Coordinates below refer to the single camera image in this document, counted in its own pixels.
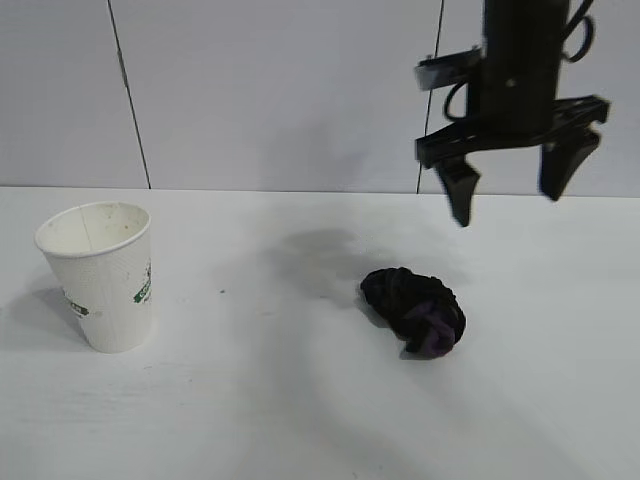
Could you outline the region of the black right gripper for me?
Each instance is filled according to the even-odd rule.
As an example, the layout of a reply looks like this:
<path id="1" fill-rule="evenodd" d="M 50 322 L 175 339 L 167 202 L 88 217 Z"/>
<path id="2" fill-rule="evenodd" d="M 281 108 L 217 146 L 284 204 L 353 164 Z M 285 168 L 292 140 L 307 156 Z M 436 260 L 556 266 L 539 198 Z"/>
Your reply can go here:
<path id="1" fill-rule="evenodd" d="M 549 79 L 492 78 L 484 61 L 455 87 L 467 87 L 466 115 L 415 142 L 417 161 L 436 171 L 452 217 L 468 226 L 481 175 L 466 161 L 478 151 L 542 146 L 542 193 L 559 200 L 585 159 L 600 146 L 591 128 L 608 119 L 610 103 L 598 96 L 557 99 Z"/>

